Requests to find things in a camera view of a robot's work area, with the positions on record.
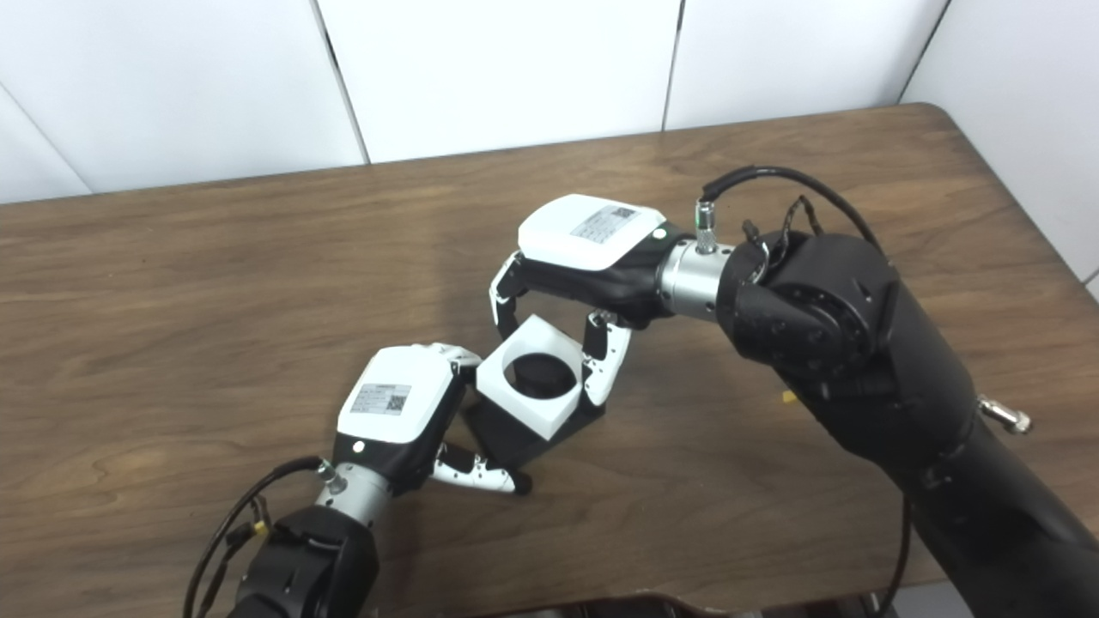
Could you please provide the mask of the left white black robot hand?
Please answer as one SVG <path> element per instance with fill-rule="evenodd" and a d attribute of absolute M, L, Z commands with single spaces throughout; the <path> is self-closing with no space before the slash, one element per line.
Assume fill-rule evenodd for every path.
<path fill-rule="evenodd" d="M 445 442 L 480 363 L 469 349 L 440 342 L 380 349 L 340 409 L 334 464 L 369 470 L 395 497 L 426 481 L 529 495 L 525 473 Z"/>

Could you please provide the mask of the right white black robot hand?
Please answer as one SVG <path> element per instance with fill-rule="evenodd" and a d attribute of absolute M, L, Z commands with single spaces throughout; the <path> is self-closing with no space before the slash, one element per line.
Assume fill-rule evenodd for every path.
<path fill-rule="evenodd" d="M 659 279 L 671 250 L 693 235 L 656 209 L 570 194 L 539 207 L 518 228 L 518 250 L 489 285 L 493 325 L 502 339 L 518 329 L 519 297 L 550 294 L 589 306 L 593 350 L 585 352 L 586 402 L 604 406 L 615 384 L 629 331 L 671 317 Z"/>

